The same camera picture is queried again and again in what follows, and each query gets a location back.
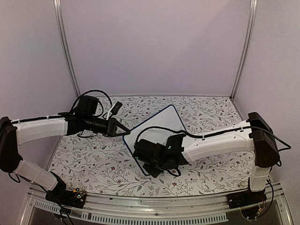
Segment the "small blue-framed whiteboard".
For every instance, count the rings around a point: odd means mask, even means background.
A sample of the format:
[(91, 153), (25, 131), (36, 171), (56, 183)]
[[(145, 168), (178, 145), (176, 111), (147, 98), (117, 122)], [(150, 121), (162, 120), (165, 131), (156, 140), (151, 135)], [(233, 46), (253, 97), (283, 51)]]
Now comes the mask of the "small blue-framed whiteboard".
[[(133, 127), (130, 130), (130, 134), (122, 137), (123, 142), (131, 155), (134, 153), (134, 143), (138, 134), (145, 128), (152, 126), (164, 127), (176, 131), (186, 130), (175, 106), (169, 105)], [(171, 135), (173, 135), (173, 133), (166, 130), (149, 129), (143, 132), (139, 139), (146, 139), (153, 143), (165, 144), (167, 138)]]

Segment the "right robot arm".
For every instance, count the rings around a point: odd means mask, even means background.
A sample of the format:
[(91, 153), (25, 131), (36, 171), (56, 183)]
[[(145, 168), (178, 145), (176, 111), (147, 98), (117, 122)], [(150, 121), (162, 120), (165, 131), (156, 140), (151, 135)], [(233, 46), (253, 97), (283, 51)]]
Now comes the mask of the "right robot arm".
[[(151, 130), (172, 133), (165, 144), (141, 138)], [(232, 152), (253, 152), (254, 163), (247, 182), (247, 189), (226, 196), (231, 209), (266, 201), (265, 186), (267, 177), (274, 165), (281, 165), (277, 143), (284, 145), (282, 150), (291, 146), (278, 138), (272, 128), (257, 112), (248, 114), (248, 119), (232, 127), (194, 135), (185, 130), (172, 130), (166, 127), (150, 126), (137, 134), (134, 142), (133, 157), (142, 161), (144, 169), (153, 177), (161, 172), (178, 170), (179, 166), (197, 161), (203, 157)]]

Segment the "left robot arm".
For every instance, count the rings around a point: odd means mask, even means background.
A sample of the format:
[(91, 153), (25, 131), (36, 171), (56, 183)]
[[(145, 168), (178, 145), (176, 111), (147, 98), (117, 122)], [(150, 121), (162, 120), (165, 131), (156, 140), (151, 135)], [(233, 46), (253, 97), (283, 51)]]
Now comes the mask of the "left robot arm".
[(0, 119), (0, 169), (11, 180), (20, 183), (21, 179), (38, 185), (46, 193), (46, 200), (59, 206), (82, 209), (86, 193), (79, 188), (68, 190), (66, 183), (55, 173), (23, 159), (18, 147), (39, 139), (53, 136), (75, 135), (83, 131), (102, 134), (105, 137), (118, 137), (130, 134), (130, 130), (117, 121), (114, 116), (122, 107), (121, 102), (112, 101), (108, 112), (96, 114), (102, 103), (90, 96), (91, 90), (80, 95), (68, 112), (57, 115), (11, 120)]

